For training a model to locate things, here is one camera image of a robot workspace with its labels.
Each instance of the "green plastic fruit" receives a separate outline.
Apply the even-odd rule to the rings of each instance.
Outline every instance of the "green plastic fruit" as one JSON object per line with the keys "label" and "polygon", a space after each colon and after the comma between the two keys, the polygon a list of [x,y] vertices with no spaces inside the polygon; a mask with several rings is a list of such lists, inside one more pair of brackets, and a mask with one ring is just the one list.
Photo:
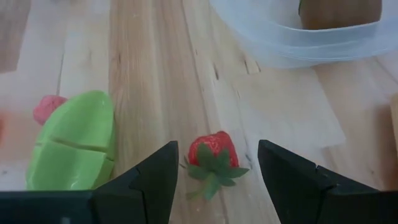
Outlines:
{"label": "green plastic fruit", "polygon": [[26,175],[28,190],[88,190],[109,180],[114,165],[114,119],[102,91],[75,96],[44,124]]}

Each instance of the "strawberry calyx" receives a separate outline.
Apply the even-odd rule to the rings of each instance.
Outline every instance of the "strawberry calyx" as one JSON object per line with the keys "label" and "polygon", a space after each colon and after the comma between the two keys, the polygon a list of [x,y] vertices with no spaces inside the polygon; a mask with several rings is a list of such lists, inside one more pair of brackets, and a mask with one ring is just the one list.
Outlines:
{"label": "strawberry calyx", "polygon": [[205,199],[210,200],[221,186],[235,186],[236,183],[233,179],[241,177],[249,171],[247,168],[231,167],[227,148],[215,156],[204,143],[198,146],[199,166],[190,164],[187,158],[184,159],[189,176],[196,180],[202,180],[204,183],[200,190],[188,193],[188,199],[204,196]]}

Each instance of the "plastic container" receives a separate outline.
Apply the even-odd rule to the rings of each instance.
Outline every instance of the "plastic container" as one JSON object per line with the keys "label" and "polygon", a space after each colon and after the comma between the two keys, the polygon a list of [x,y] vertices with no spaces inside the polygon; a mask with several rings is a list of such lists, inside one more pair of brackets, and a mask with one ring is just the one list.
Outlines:
{"label": "plastic container", "polygon": [[398,48],[398,1],[383,0],[379,22],[301,29],[300,0],[211,0],[244,49],[263,65],[297,68],[356,60]]}

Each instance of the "red strawberry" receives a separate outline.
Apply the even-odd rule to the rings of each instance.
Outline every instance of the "red strawberry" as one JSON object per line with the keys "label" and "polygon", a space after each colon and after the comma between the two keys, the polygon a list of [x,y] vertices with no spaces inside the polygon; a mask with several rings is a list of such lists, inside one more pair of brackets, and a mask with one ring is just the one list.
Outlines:
{"label": "red strawberry", "polygon": [[189,193],[188,198],[203,195],[210,200],[221,186],[234,186],[233,178],[249,171],[239,167],[234,144],[224,131],[197,138],[189,148],[186,163],[190,177],[205,181],[204,186]]}
{"label": "red strawberry", "polygon": [[216,134],[210,134],[207,136],[201,136],[194,140],[194,142],[189,147],[188,161],[192,165],[199,166],[197,159],[197,151],[199,144],[206,144],[214,156],[218,154],[223,149],[229,151],[229,164],[231,167],[239,167],[238,155],[236,155],[235,146],[232,143],[231,137],[225,131],[219,131]]}

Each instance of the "wooden table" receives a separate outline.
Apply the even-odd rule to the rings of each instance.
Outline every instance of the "wooden table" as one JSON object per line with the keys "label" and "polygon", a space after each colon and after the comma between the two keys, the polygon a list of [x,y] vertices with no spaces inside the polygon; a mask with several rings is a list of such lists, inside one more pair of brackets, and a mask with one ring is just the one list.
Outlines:
{"label": "wooden table", "polygon": [[[210,202],[187,201],[185,194],[199,183],[181,169],[170,223],[279,223],[256,159],[260,139],[371,187],[398,189],[389,108],[398,92],[398,52],[296,70],[262,67],[239,48],[207,0],[32,0],[30,17],[28,28],[32,18],[42,19],[49,24],[36,29],[53,34],[43,35],[50,42],[37,58],[51,70],[35,74],[52,77],[52,86],[36,81],[42,89],[32,90],[31,100],[108,90],[109,81],[118,130],[116,175],[171,140],[178,140],[182,159],[197,136],[230,133],[250,173]],[[21,76],[31,77],[30,64],[20,65]],[[8,99],[3,89],[0,80],[0,106]],[[22,97],[13,91],[15,98]],[[33,105],[15,108],[27,114]],[[29,124],[37,134],[38,126]],[[29,139],[27,152],[34,142]],[[0,154],[20,147],[8,140]],[[21,155],[13,161],[29,158]]]}

